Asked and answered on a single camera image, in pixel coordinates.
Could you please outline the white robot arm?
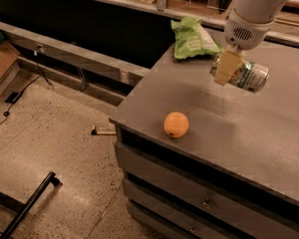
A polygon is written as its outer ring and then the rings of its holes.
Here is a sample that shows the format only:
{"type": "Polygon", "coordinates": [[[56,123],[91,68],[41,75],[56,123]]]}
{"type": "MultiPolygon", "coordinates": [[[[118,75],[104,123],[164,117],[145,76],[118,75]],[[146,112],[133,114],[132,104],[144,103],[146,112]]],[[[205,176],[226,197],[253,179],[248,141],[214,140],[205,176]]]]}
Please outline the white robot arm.
{"type": "Polygon", "coordinates": [[[256,48],[288,0],[236,0],[224,27],[228,46],[219,56],[214,80],[225,85],[243,63],[243,52],[256,48]]]}

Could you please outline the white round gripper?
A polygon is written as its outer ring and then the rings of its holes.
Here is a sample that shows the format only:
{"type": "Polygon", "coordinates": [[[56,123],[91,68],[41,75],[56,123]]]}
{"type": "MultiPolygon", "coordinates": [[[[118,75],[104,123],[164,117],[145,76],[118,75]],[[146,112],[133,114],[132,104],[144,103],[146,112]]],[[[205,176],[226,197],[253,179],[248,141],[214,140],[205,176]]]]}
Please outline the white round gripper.
{"type": "MultiPolygon", "coordinates": [[[[233,9],[224,27],[225,41],[230,47],[243,51],[256,48],[265,38],[275,20],[272,12],[243,14],[233,9]]],[[[234,51],[225,50],[219,56],[214,80],[226,85],[232,75],[243,63],[243,56],[234,51]]]]}

